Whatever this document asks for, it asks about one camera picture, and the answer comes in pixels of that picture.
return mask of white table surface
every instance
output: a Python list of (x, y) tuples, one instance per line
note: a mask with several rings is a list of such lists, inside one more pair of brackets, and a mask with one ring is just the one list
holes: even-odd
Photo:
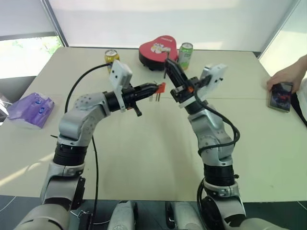
[[(41, 92), (55, 108), (41, 130), (16, 127), (6, 120), (0, 127), (0, 195), (39, 196), (53, 158), (58, 123), (67, 94), (88, 69), (104, 63), (105, 49), (60, 48), (52, 56), (25, 95)], [(118, 49), (121, 61), (133, 71), (131, 83), (162, 82), (162, 73), (145, 68), (138, 51)], [(188, 77), (200, 76), (208, 63), (228, 65), (224, 81), (209, 96), (219, 112), (240, 130), (233, 152), (234, 170), (245, 202), (307, 199), (306, 127), (294, 110), (284, 114), (267, 107), (264, 83), (268, 74), (251, 52), (194, 51)], [(195, 200), (203, 177), (197, 140), (187, 120), (167, 92), (160, 102), (138, 103), (134, 111), (115, 112), (96, 127), (99, 158), (99, 199)], [(83, 79), (71, 101), (78, 96), (111, 90), (106, 69)], [(94, 198), (95, 165), (92, 144), (85, 158), (84, 198)]]

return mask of metal bracket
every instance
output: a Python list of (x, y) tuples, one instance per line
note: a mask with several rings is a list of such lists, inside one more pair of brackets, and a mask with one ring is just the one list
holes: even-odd
[(40, 194), (40, 198), (42, 201), (45, 199), (45, 192), (47, 190), (48, 184), (52, 177), (59, 176), (59, 177), (79, 177), (84, 170), (85, 163), (77, 166), (65, 166), (55, 164), (53, 161), (49, 163), (48, 172), (46, 175), (46, 179), (44, 185), (42, 187), (42, 191)]
[(240, 196), (238, 183), (235, 182), (231, 186), (216, 186), (203, 180), (204, 187), (210, 191), (214, 196), (219, 197), (232, 197)]
[[(227, 66), (224, 64), (219, 64), (212, 67), (204, 67), (201, 73), (200, 80), (205, 79), (209, 75), (211, 75), (212, 78), (206, 86), (203, 86), (198, 90), (198, 96), (202, 101), (206, 100), (207, 94), (213, 91), (217, 87), (217, 85), (224, 79), (224, 73), (226, 69)], [(191, 97), (183, 103), (179, 104), (179, 107), (184, 108), (189, 104), (192, 104), (194, 101), (196, 101), (195, 97)]]
[(122, 89), (129, 87), (132, 77), (130, 68), (118, 60), (114, 60), (110, 73), (110, 81), (114, 88), (113, 92), (118, 100), (121, 112), (126, 111), (125, 103), (122, 98)]

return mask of human hand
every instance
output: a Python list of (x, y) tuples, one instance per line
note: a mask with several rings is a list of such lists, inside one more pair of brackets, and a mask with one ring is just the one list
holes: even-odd
[(287, 68), (282, 69), (274, 74), (270, 80), (267, 81), (267, 88), (270, 91), (272, 86), (281, 82), (292, 83), (292, 93), (295, 93), (299, 90), (302, 79), (306, 73), (306, 57), (301, 57), (296, 63), (288, 66)]

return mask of black wire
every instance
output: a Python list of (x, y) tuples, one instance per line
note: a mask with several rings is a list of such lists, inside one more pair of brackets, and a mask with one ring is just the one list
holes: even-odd
[(201, 199), (202, 199), (202, 191), (203, 191), (204, 187), (203, 187), (203, 179), (200, 182), (200, 185), (198, 186), (197, 189), (197, 196), (196, 196), (196, 201), (197, 201), (197, 207), (198, 207), (198, 211), (201, 215), (202, 209), (201, 209)]
[(219, 116), (225, 123), (227, 123), (228, 125), (230, 125), (230, 127), (232, 128), (232, 131), (234, 133), (234, 140), (233, 141), (230, 141), (228, 143), (224, 143), (224, 144), (217, 144), (217, 145), (210, 145), (210, 146), (205, 146), (205, 147), (202, 147), (198, 150), (198, 153), (201, 154), (202, 151), (204, 150), (207, 150), (207, 149), (212, 149), (212, 148), (219, 148), (219, 147), (225, 147), (225, 146), (230, 146), (230, 145), (234, 145), (236, 142), (239, 141), (240, 139), (240, 132), (239, 130), (237, 129), (237, 127), (235, 127), (232, 122), (227, 118), (225, 117), (224, 115), (220, 114), (219, 112), (217, 112), (216, 110), (210, 108), (209, 106), (206, 105), (206, 103), (202, 102), (201, 99), (199, 98), (198, 96), (198, 90), (199, 90), (199, 87), (196, 86), (195, 89), (194, 89), (194, 97), (196, 99), (196, 101), (206, 110), (210, 111), (211, 113)]
[(74, 91), (74, 89), (76, 88), (76, 86), (79, 84), (79, 82), (80, 82), (87, 74), (89, 74), (89, 73), (92, 72), (93, 70), (98, 69), (98, 68), (101, 68), (101, 67), (104, 67), (104, 66), (109, 66), (109, 65), (111, 65), (111, 64), (110, 64), (110, 63), (106, 63), (106, 64), (103, 64), (103, 65), (100, 65), (100, 66), (93, 67), (93, 68), (89, 69), (88, 71), (86, 71), (84, 74), (82, 74), (81, 77), (79, 77), (79, 79), (75, 82), (75, 84), (73, 85), (73, 87), (71, 88), (71, 91), (69, 92), (69, 94), (68, 94), (68, 96), (67, 96), (66, 103), (65, 103), (65, 113), (67, 113), (68, 104), (69, 104), (69, 100), (71, 99), (72, 92)]
[(95, 216), (96, 216), (97, 201), (98, 201), (98, 182), (99, 182), (98, 155), (97, 155), (97, 149), (96, 149), (96, 145), (95, 145), (94, 136), (92, 136), (92, 142), (93, 142), (93, 147), (94, 147), (94, 152), (95, 152), (95, 161), (96, 161), (96, 191), (95, 191), (95, 201), (94, 201), (93, 215), (92, 215), (90, 230), (92, 230), (93, 227), (94, 227), (94, 220), (95, 220)]
[[(88, 71), (86, 71), (84, 74), (81, 75), (81, 77), (75, 82), (75, 84), (73, 85), (73, 87), (71, 88), (67, 99), (66, 99), (66, 103), (65, 103), (65, 110), (64, 112), (67, 113), (68, 110), (68, 105), (69, 105), (69, 101), (71, 99), (71, 95), (74, 91), (74, 89), (77, 87), (77, 85), (79, 84), (79, 82), (90, 72), (92, 72), (95, 69), (101, 68), (101, 67), (105, 67), (105, 66), (109, 66), (111, 65), (110, 63), (106, 63), (103, 65), (99, 65), (96, 67), (93, 67), (91, 69), (89, 69)], [(94, 152), (95, 152), (95, 162), (96, 162), (96, 191), (95, 191), (95, 200), (94, 200), (94, 207), (93, 207), (93, 215), (92, 215), (92, 221), (90, 224), (90, 230), (93, 229), (94, 227), (94, 220), (95, 220), (95, 216), (96, 216), (96, 209), (97, 209), (97, 201), (98, 201), (98, 182), (99, 182), (99, 167), (98, 167), (98, 155), (97, 155), (97, 149), (96, 149), (96, 145), (95, 145), (95, 140), (94, 140), (94, 136), (92, 136), (92, 143), (93, 143), (93, 147), (94, 147)]]

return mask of silver robot arm segment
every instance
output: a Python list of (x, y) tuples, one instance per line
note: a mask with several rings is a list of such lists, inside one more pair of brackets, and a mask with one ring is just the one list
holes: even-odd
[(103, 104), (103, 93), (87, 94), (63, 116), (55, 156), (41, 190), (42, 205), (32, 209), (16, 230), (68, 229), (69, 211), (80, 206), (83, 198), (85, 178), (81, 174), (87, 146), (96, 124), (110, 115)]
[[(203, 188), (207, 193), (201, 199), (201, 217), (211, 230), (282, 230), (282, 228), (264, 220), (247, 219), (240, 198), (238, 184), (234, 174), (232, 152), (234, 144), (228, 146), (209, 146), (227, 144), (232, 141), (224, 129), (221, 117), (210, 112), (196, 101), (196, 93), (201, 100), (223, 80), (225, 65), (205, 67), (200, 79), (188, 79), (181, 67), (170, 59), (165, 60), (166, 73), (175, 89), (171, 94), (180, 108), (188, 112), (188, 120), (198, 139), (199, 155), (204, 165)], [(206, 106), (215, 110), (212, 105)]]

